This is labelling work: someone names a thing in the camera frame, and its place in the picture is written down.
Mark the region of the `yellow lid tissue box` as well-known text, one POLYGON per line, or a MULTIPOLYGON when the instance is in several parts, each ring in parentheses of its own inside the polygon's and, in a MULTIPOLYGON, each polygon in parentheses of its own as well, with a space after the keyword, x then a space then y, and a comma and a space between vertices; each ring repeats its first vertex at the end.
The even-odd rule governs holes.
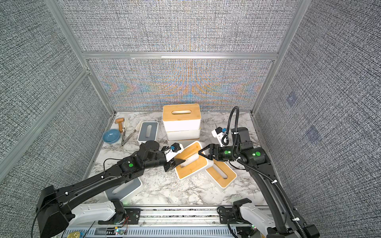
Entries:
POLYGON ((169 141, 176 140, 192 140, 200 137, 201 129, 189 131, 167 131, 167 138, 169 141))

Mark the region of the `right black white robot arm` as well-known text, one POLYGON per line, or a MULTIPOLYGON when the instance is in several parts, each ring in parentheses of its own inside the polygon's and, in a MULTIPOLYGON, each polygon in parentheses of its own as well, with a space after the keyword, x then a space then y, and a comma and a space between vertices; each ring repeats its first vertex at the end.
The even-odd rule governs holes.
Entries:
POLYGON ((198 153, 200 156, 226 163, 235 161, 242 165, 259 186, 271 215, 256 208, 249 199, 235 201, 231 222, 253 225, 264 238, 318 238, 320 233, 314 224, 308 224, 288 199, 280 184, 269 156, 261 147, 254 147, 245 127, 232 132, 233 145, 226 143, 228 130, 221 127, 212 131, 217 144, 209 144, 198 153))

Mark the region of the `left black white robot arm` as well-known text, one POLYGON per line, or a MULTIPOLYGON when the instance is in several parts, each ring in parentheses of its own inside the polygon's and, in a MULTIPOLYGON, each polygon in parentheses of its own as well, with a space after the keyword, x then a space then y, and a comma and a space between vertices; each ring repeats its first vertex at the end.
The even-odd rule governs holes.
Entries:
POLYGON ((183 150, 179 143, 160 148, 158 142, 149 140, 132 155, 118 159, 110 168, 86 180, 66 187, 50 185, 42 189, 33 220, 33 224, 38 225, 40 237, 50 238, 63 232, 77 218, 74 208, 112 187, 142 176, 146 169, 162 166, 166 172, 173 170, 184 162, 176 158, 183 150))

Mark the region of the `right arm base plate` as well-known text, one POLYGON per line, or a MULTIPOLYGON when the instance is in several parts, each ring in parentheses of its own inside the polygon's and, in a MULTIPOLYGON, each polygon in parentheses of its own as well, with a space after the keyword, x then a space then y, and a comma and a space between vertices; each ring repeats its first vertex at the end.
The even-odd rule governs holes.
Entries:
POLYGON ((219 215, 219 220, 221 224, 227 224, 227 222, 232 219, 241 219, 239 209, 236 206, 219 206, 217 208, 217 213, 219 215))

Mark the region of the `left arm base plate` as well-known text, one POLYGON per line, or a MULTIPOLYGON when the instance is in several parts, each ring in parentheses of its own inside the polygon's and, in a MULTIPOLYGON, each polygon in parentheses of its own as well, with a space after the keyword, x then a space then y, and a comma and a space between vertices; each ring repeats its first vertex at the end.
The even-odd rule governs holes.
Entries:
POLYGON ((116 214, 107 221, 98 221, 98 225, 137 225, 140 219, 141 209, 127 208, 124 212, 117 211, 116 214))

